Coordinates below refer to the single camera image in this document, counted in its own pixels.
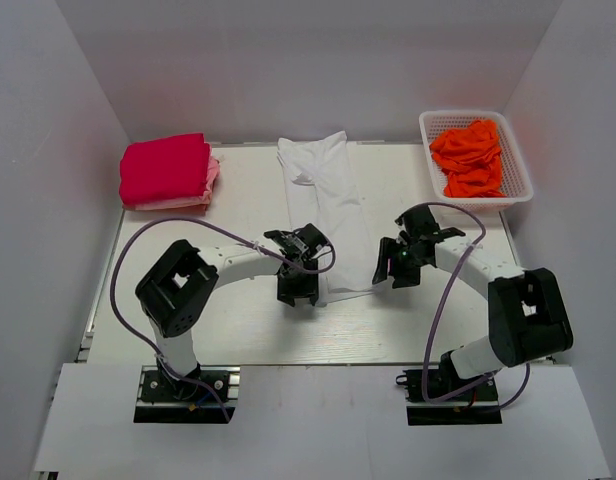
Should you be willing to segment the white t shirt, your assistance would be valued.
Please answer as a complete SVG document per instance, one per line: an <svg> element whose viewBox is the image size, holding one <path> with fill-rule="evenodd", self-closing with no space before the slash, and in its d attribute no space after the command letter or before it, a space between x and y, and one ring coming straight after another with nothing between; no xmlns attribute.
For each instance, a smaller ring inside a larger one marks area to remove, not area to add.
<svg viewBox="0 0 616 480"><path fill-rule="evenodd" d="M277 159L291 227L311 223L334 245L335 264L319 277L318 304L373 292L377 251L371 244L349 161L346 133L311 142L281 138Z"/></svg>

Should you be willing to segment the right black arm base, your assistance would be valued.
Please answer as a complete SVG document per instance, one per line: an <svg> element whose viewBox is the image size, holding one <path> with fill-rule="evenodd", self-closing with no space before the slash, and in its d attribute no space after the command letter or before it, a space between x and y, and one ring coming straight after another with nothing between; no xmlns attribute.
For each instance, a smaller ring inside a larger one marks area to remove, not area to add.
<svg viewBox="0 0 616 480"><path fill-rule="evenodd" d="M470 380L444 379L438 368L427 372L429 401L423 395L423 370L407 369L395 378L397 387L405 391L409 426L473 426L499 425L499 394L493 379L459 395L438 401L439 397L468 385Z"/></svg>

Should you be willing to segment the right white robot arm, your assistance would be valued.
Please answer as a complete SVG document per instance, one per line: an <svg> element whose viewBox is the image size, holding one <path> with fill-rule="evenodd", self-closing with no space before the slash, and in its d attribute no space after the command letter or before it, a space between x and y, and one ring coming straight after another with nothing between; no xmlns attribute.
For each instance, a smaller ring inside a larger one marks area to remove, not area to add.
<svg viewBox="0 0 616 480"><path fill-rule="evenodd" d="M395 221L397 237L379 243L373 284L386 280L395 289L415 287L427 266L449 274L431 327L438 328L451 288L462 281L487 302L484 337L446 352L437 368L422 367L422 395L440 385L442 400L465 397L504 369L570 350L574 334L557 278L546 268L523 269L480 248L457 227L441 227L431 203L416 205Z"/></svg>

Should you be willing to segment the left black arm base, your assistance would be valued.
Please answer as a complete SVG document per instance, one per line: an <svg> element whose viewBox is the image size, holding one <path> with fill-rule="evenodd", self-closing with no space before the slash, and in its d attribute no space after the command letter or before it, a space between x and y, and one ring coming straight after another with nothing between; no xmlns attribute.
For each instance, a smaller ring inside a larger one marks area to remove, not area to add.
<svg viewBox="0 0 616 480"><path fill-rule="evenodd" d="M158 366L144 366L134 408L136 424L228 424L237 407L240 368L229 366L202 367L198 379L208 389L179 380L172 380Z"/></svg>

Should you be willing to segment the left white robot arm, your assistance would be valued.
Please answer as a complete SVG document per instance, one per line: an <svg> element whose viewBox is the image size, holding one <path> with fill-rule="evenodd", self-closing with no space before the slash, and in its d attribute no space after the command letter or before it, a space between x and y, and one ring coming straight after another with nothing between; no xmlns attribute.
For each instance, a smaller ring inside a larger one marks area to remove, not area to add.
<svg viewBox="0 0 616 480"><path fill-rule="evenodd" d="M255 240L237 239L222 247L197 248L177 240L162 254L135 289L152 325L165 387L187 399L199 387L200 369L191 330L212 293L224 286L256 277L276 278L276 298L293 307L316 305L321 253L334 252L326 236L309 223L294 231L272 230Z"/></svg>

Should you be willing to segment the orange t shirt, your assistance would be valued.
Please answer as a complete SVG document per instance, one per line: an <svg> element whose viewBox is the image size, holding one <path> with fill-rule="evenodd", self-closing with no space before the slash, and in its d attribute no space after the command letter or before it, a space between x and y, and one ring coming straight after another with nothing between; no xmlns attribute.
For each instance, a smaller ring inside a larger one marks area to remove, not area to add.
<svg viewBox="0 0 616 480"><path fill-rule="evenodd" d="M431 144L432 159L446 176L450 198L502 198L502 150L497 125L474 120L442 132Z"/></svg>

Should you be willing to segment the white plastic basket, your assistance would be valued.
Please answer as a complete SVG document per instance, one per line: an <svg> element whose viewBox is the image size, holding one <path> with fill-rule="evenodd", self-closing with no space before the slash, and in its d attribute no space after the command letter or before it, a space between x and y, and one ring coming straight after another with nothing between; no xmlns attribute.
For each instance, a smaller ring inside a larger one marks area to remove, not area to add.
<svg viewBox="0 0 616 480"><path fill-rule="evenodd" d="M499 143L502 150L503 180L502 198L450 198L444 195L447 185L446 176L432 159L430 144L444 131L454 128L466 128L474 120L492 120L497 125ZM433 190L444 201L460 205L472 211L501 211L514 204L529 201L533 188L524 165L522 155L514 135L506 121L499 113L480 110L435 110L426 111L419 116L419 125Z"/></svg>

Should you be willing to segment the folded magenta t shirt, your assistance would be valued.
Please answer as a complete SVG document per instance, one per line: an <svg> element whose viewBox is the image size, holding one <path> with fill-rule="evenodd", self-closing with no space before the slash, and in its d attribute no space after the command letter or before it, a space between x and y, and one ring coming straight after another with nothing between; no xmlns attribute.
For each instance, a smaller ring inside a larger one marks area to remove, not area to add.
<svg viewBox="0 0 616 480"><path fill-rule="evenodd" d="M189 133L127 147L119 164L119 195L128 207L200 197L206 190L211 147Z"/></svg>

